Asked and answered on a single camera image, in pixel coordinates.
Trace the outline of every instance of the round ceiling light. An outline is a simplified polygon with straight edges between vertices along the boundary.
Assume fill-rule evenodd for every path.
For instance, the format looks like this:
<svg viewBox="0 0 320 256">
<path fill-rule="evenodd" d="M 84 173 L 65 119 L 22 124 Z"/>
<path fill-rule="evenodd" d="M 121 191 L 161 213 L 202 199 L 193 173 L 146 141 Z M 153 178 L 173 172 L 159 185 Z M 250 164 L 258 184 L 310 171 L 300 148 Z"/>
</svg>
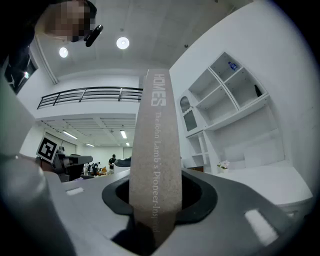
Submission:
<svg viewBox="0 0 320 256">
<path fill-rule="evenodd" d="M 64 48 L 64 47 L 60 48 L 59 54 L 60 54 L 60 56 L 61 56 L 62 58 L 67 57 L 67 56 L 68 56 L 68 50 L 67 50 L 67 48 Z"/>
<path fill-rule="evenodd" d="M 129 40 L 126 37 L 120 37 L 117 41 L 116 41 L 116 46 L 118 46 L 118 48 L 120 49 L 126 49 L 129 46 Z"/>
</svg>

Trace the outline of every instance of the metal railing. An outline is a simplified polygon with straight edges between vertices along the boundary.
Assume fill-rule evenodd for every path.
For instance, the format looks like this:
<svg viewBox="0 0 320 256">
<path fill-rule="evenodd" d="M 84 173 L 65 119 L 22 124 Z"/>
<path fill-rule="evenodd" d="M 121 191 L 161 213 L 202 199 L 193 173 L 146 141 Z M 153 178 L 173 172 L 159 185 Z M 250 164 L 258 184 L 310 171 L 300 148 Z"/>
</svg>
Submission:
<svg viewBox="0 0 320 256">
<path fill-rule="evenodd" d="M 37 110 L 65 103 L 94 101 L 140 102 L 143 89 L 131 87 L 87 87 L 64 90 L 41 97 Z"/>
</svg>

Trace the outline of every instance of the white ceiling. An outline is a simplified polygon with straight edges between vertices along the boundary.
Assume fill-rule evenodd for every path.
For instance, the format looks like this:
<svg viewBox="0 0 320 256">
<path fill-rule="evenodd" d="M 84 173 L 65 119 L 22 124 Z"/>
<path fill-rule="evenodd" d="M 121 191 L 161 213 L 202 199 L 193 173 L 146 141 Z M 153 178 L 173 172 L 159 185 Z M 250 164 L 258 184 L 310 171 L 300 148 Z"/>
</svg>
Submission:
<svg viewBox="0 0 320 256">
<path fill-rule="evenodd" d="M 51 131 L 58 133 L 66 131 L 70 133 L 78 138 L 74 141 L 77 144 L 89 143 L 96 147 L 127 147 L 126 142 L 129 142 L 130 147 L 132 147 L 136 117 L 134 115 L 126 117 L 86 115 L 81 118 L 65 117 L 55 120 L 43 120 L 42 124 Z M 120 130 L 125 131 L 127 139 L 122 137 Z"/>
<path fill-rule="evenodd" d="M 149 68 L 170 68 L 208 29 L 252 0 L 91 0 L 96 24 L 104 30 L 91 47 L 84 42 L 39 38 L 44 56 L 56 77 L 112 70 L 113 74 L 144 75 Z M 127 37 L 120 50 L 116 41 Z M 69 55 L 59 56 L 65 46 Z"/>
</svg>

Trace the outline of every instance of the small plant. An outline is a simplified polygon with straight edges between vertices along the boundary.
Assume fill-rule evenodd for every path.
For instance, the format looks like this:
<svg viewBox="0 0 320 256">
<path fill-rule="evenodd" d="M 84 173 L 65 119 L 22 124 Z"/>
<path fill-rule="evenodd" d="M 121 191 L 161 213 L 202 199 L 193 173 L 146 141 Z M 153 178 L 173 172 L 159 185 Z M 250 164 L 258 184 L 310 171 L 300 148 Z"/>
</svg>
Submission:
<svg viewBox="0 0 320 256">
<path fill-rule="evenodd" d="M 220 162 L 219 164 L 217 164 L 218 167 L 226 170 L 228 169 L 230 162 L 228 162 L 227 160 Z"/>
</svg>

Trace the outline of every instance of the ceiling light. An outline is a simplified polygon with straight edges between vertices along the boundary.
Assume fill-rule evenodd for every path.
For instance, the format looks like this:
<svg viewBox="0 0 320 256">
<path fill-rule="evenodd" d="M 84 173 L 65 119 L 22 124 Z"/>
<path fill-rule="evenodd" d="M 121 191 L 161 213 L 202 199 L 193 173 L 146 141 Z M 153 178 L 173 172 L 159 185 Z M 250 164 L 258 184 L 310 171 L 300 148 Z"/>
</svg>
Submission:
<svg viewBox="0 0 320 256">
<path fill-rule="evenodd" d="M 70 133 L 66 132 L 65 130 L 62 131 L 62 132 L 63 132 L 64 134 L 70 136 L 71 138 L 74 138 L 74 139 L 76 139 L 76 140 L 78 139 L 77 137 L 75 137 L 75 136 L 71 135 Z"/>
<path fill-rule="evenodd" d="M 67 48 L 64 48 L 64 47 L 60 48 L 59 54 L 60 54 L 60 56 L 61 56 L 62 58 L 67 57 L 67 56 L 68 56 L 68 50 L 67 50 Z"/>
<path fill-rule="evenodd" d="M 129 46 L 129 40 L 126 37 L 120 37 L 117 41 L 116 41 L 116 46 L 118 46 L 118 48 L 120 49 L 126 49 Z"/>
<path fill-rule="evenodd" d="M 127 138 L 127 135 L 126 135 L 126 133 L 125 133 L 125 131 L 124 131 L 124 130 L 121 130 L 121 131 L 120 131 L 120 133 L 121 133 L 121 135 L 122 135 L 122 137 L 123 137 L 124 139 L 126 139 L 126 138 Z"/>
</svg>

